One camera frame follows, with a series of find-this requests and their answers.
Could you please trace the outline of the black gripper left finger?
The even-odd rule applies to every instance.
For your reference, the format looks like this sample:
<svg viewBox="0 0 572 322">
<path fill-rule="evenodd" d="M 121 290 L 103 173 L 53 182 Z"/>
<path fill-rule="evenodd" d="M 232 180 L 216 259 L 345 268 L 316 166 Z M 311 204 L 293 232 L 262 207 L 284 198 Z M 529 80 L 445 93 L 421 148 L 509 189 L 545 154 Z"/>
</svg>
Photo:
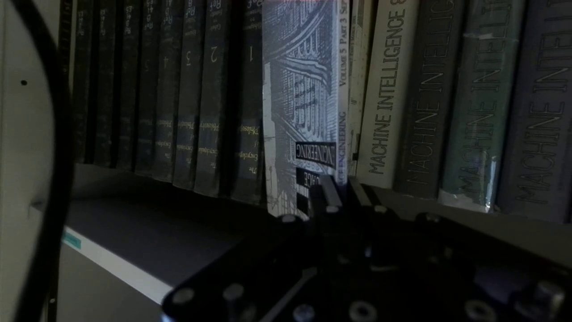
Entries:
<svg viewBox="0 0 572 322">
<path fill-rule="evenodd" d="M 334 214 L 343 207 L 339 191 L 330 175 L 321 175 L 311 188 L 311 207 L 314 213 L 321 211 Z"/>
</svg>

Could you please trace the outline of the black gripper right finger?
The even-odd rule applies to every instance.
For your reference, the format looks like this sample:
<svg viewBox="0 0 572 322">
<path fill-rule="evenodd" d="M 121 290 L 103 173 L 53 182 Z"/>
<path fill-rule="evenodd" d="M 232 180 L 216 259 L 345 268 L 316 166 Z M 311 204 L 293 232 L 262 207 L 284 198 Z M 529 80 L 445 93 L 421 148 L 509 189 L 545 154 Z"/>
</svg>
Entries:
<svg viewBox="0 0 572 322">
<path fill-rule="evenodd" d="M 355 205 L 380 214 L 387 211 L 387 207 L 373 198 L 355 177 L 348 179 L 348 189 Z"/>
</svg>

